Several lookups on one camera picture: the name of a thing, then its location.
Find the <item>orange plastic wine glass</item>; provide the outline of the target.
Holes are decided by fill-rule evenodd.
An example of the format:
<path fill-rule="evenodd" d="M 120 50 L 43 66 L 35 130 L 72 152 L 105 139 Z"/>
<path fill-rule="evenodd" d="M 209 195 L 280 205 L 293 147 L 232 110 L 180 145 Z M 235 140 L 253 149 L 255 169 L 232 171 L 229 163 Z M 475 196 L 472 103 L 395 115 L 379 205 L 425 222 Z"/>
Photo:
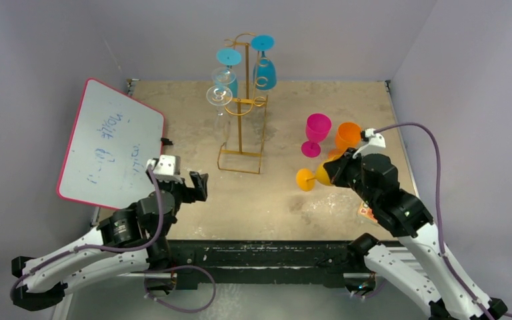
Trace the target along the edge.
<path fill-rule="evenodd" d="M 335 148 L 330 150 L 327 158 L 342 155 L 348 148 L 356 148 L 361 141 L 361 128 L 354 122 L 344 122 L 338 126 L 335 135 Z"/>

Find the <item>yellow plastic wine glass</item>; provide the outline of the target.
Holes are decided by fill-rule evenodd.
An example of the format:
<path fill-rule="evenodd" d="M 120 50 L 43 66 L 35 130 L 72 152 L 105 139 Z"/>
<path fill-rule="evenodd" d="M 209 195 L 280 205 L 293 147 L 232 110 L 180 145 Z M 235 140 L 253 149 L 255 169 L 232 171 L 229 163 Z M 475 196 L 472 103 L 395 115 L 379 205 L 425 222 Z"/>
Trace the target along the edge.
<path fill-rule="evenodd" d="M 313 190 L 316 183 L 319 183 L 324 186 L 333 186 L 331 183 L 331 178 L 328 176 L 326 169 L 324 168 L 324 164 L 328 161 L 323 161 L 319 164 L 315 171 L 312 171 L 308 168 L 302 168 L 298 170 L 295 176 L 295 182 L 300 188 L 300 190 L 309 192 Z"/>

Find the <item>magenta plastic wine glass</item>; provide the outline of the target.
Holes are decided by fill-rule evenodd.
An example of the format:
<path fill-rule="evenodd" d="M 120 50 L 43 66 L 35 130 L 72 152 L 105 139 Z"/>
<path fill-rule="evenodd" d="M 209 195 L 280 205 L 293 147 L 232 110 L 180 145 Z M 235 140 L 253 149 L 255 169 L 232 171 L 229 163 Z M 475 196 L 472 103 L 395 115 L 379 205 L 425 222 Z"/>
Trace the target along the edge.
<path fill-rule="evenodd" d="M 324 141 L 332 128 L 331 119 L 322 113 L 314 113 L 306 120 L 306 142 L 301 145 L 301 152 L 309 158 L 318 157 L 321 153 L 320 143 Z"/>

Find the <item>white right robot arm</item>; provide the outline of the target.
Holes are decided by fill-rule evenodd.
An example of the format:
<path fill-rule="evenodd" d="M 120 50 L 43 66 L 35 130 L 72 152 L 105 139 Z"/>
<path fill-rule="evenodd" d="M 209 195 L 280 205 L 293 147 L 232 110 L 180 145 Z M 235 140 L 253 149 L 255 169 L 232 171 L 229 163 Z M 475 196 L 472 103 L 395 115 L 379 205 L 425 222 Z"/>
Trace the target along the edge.
<path fill-rule="evenodd" d="M 378 224 L 408 249 L 424 272 L 398 261 L 368 234 L 347 254 L 352 269 L 369 268 L 382 275 L 430 319 L 500 319 L 508 314 L 503 300 L 484 293 L 448 248 L 439 246 L 433 216 L 418 197 L 400 187 L 398 169 L 388 156 L 344 153 L 321 168 L 330 184 L 360 196 Z"/>

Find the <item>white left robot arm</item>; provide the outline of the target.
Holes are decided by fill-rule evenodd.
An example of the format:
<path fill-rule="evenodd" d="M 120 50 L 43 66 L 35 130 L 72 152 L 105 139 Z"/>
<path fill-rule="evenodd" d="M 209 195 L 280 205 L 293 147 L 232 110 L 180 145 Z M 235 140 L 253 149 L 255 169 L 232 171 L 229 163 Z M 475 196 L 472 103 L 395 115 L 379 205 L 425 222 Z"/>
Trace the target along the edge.
<path fill-rule="evenodd" d="M 206 201 L 206 173 L 190 172 L 192 187 L 181 177 L 163 181 L 148 170 L 154 192 L 115 211 L 78 240 L 45 255 L 19 256 L 11 262 L 17 278 L 9 297 L 17 307 L 40 311 L 92 283 L 134 272 L 170 273 L 192 268 L 191 259 L 173 255 L 166 238 L 183 203 Z"/>

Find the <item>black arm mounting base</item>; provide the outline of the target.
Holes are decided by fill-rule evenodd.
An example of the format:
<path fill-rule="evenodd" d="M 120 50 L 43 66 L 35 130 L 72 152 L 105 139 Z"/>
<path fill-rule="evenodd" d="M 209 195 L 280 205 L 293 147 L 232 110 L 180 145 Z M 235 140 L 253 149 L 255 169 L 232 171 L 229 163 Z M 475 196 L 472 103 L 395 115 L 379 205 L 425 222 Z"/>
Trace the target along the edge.
<path fill-rule="evenodd" d="M 369 234 L 355 241 L 171 240 L 172 256 L 150 268 L 144 284 L 165 294 L 217 283 L 322 285 L 369 295 L 385 283 L 365 265 L 376 244 Z"/>

